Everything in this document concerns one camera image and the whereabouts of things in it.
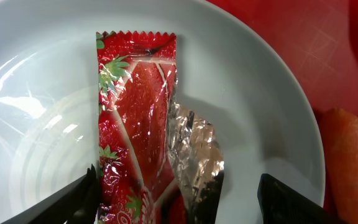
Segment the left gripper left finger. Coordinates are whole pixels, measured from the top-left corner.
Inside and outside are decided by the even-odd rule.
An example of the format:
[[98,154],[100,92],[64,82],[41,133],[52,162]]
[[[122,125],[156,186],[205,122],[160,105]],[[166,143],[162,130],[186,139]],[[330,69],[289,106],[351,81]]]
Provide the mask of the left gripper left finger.
[[2,224],[93,224],[100,203],[97,170],[86,175]]

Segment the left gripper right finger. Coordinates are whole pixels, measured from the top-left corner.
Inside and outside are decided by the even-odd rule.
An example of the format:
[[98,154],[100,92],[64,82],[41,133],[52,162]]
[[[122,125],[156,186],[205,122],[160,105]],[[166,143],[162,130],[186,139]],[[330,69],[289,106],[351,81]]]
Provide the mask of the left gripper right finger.
[[257,198],[263,224],[346,224],[270,174],[261,175]]

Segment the orange carrot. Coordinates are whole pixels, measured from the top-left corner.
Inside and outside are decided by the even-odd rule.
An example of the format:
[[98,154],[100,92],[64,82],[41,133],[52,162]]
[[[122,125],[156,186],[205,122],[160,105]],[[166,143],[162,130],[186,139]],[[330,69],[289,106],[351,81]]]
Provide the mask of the orange carrot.
[[358,117],[335,108],[322,115],[319,129],[337,214],[358,223]]

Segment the red strawberry snack wrapper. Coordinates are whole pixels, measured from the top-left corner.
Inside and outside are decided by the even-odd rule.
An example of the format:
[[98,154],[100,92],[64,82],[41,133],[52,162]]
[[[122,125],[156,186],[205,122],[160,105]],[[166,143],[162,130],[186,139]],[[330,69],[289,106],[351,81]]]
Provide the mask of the red strawberry snack wrapper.
[[177,37],[96,34],[99,223],[214,223],[224,159],[213,125],[177,103]]

